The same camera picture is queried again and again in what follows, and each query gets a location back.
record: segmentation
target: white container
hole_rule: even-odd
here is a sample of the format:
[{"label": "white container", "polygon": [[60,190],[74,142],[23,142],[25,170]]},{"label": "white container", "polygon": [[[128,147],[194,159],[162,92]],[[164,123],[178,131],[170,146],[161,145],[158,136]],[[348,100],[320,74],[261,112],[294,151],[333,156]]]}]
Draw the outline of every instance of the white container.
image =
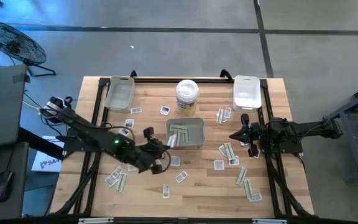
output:
[{"label": "white container", "polygon": [[135,95],[135,80],[130,77],[111,77],[110,89],[103,106],[118,113],[131,112]]},{"label": "white container", "polygon": [[261,106],[259,78],[243,75],[236,76],[233,86],[233,109],[239,112],[246,112],[256,110]]},{"label": "white container", "polygon": [[182,116],[191,116],[196,111],[198,85],[192,80],[182,80],[177,85],[177,108]]}]

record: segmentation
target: white lid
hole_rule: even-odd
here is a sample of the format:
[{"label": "white lid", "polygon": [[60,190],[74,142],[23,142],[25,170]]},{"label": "white lid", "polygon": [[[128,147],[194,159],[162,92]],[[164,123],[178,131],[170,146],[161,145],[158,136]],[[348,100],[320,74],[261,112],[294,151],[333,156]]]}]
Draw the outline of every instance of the white lid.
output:
[{"label": "white lid", "polygon": [[182,80],[177,85],[177,97],[184,102],[193,102],[198,96],[198,85],[192,80]]}]

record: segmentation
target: concrete floor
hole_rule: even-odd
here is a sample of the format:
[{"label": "concrete floor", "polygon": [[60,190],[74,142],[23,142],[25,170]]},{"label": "concrete floor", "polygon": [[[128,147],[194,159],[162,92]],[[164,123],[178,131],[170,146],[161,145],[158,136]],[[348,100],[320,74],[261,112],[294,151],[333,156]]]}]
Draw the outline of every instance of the concrete floor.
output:
[{"label": "concrete floor", "polygon": [[[256,29],[250,0],[5,0],[0,21],[10,24],[96,27]],[[358,30],[358,0],[260,0],[266,29]],[[29,95],[76,98],[85,75],[266,77],[259,34],[25,31],[47,53],[57,77],[33,78]],[[267,35],[274,77],[284,78],[293,119],[321,119],[358,90],[358,35]],[[0,52],[0,65],[11,65]],[[54,135],[24,107],[21,125]],[[358,186],[345,176],[356,165],[345,138],[305,138],[306,176],[317,215],[358,221]],[[29,154],[29,167],[35,152]],[[24,213],[43,215],[56,174],[27,173]]]}]

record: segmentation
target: white plastic bin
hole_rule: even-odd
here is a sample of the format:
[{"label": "white plastic bin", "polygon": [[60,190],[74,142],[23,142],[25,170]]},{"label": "white plastic bin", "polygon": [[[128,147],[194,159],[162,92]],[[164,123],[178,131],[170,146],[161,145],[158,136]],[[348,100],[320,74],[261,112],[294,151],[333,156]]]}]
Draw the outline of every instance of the white plastic bin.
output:
[{"label": "white plastic bin", "polygon": [[261,106],[259,78],[236,76],[233,86],[233,109],[238,112],[246,112],[256,110]]},{"label": "white plastic bin", "polygon": [[135,95],[135,80],[130,77],[111,77],[110,89],[103,106],[118,113],[131,112]]}]

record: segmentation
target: fan grille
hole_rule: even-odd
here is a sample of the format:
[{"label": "fan grille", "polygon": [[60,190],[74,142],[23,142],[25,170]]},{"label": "fan grille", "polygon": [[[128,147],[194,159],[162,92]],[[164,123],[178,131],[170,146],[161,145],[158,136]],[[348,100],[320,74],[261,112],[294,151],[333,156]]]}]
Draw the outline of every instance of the fan grille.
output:
[{"label": "fan grille", "polygon": [[47,60],[47,54],[39,44],[2,22],[0,22],[0,51],[25,64],[39,65]]}]

